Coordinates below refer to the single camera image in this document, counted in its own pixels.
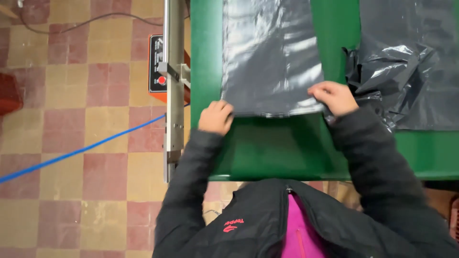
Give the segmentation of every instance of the crumpled black plastic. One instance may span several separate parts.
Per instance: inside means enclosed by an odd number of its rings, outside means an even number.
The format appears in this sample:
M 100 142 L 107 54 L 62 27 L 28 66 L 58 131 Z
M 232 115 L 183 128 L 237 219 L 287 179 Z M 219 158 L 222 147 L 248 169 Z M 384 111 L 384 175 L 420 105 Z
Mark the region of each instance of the crumpled black plastic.
M 360 1 L 361 41 L 346 79 L 390 130 L 458 130 L 453 0 Z
M 320 112 L 324 80 L 308 0 L 223 0 L 221 98 L 236 116 Z

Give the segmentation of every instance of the black jacket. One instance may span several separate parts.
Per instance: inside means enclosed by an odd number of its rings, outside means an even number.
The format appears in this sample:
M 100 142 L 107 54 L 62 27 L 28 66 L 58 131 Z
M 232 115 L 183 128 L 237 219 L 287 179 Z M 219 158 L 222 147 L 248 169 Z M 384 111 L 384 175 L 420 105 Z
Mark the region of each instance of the black jacket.
M 360 108 L 330 131 L 348 160 L 364 213 L 302 182 L 266 179 L 235 191 L 206 226 L 202 201 L 223 137 L 193 130 L 157 217 L 153 257 L 280 257 L 293 191 L 328 257 L 459 258 L 445 222 L 427 206 L 420 182 L 375 114 Z M 224 232 L 227 222 L 237 229 Z

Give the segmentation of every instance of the green table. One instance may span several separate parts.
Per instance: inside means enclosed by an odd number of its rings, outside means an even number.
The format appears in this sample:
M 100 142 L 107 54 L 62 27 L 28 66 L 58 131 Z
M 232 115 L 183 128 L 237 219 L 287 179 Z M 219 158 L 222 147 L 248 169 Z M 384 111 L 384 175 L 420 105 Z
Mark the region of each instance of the green table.
M 326 80 L 344 83 L 341 47 L 360 41 L 358 0 L 311 0 Z M 191 126 L 218 100 L 222 78 L 222 0 L 191 5 Z M 459 179 L 459 132 L 402 131 L 398 149 L 421 179 Z M 337 152 L 320 114 L 291 118 L 238 118 L 210 180 L 264 178 L 301 181 L 348 180 L 347 162 Z

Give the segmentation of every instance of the hand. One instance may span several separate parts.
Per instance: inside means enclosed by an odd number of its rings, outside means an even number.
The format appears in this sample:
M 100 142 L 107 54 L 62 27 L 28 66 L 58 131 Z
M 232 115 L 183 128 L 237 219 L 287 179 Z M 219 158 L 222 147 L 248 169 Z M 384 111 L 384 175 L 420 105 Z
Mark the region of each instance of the hand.
M 212 101 L 208 108 L 201 112 L 198 129 L 209 133 L 225 135 L 233 122 L 233 106 L 226 101 Z
M 358 109 L 349 87 L 336 82 L 325 81 L 308 89 L 308 93 L 328 106 L 336 117 Z

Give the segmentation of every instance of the pink shirt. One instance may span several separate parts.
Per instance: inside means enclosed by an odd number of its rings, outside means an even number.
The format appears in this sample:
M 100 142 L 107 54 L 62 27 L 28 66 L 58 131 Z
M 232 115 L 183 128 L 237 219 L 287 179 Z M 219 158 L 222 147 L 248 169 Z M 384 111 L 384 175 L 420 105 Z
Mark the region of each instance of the pink shirt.
M 320 236 L 308 218 L 303 216 L 301 201 L 289 194 L 287 233 L 284 239 L 282 258 L 325 258 Z

